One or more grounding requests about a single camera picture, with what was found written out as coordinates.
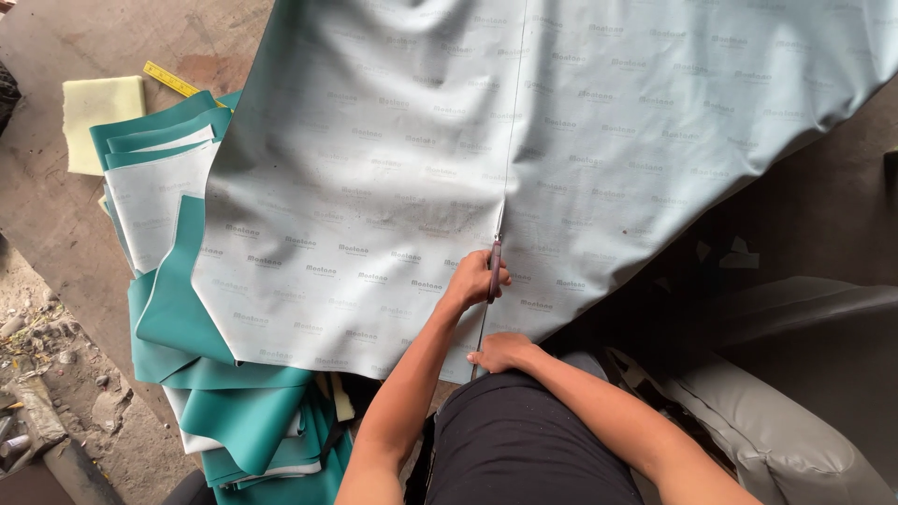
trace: measuring tape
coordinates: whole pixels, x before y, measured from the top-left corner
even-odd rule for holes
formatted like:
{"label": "measuring tape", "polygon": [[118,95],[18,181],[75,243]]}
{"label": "measuring tape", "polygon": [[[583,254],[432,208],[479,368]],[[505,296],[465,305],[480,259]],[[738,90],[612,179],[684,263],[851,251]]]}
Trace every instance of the measuring tape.
{"label": "measuring tape", "polygon": [[[191,96],[192,94],[199,93],[199,89],[187,84],[183,79],[177,77],[168,70],[165,70],[161,66],[156,65],[152,61],[146,62],[146,65],[144,65],[144,73],[184,96]],[[218,104],[219,107],[227,107],[227,105],[224,105],[218,100],[216,100],[216,104]]]}

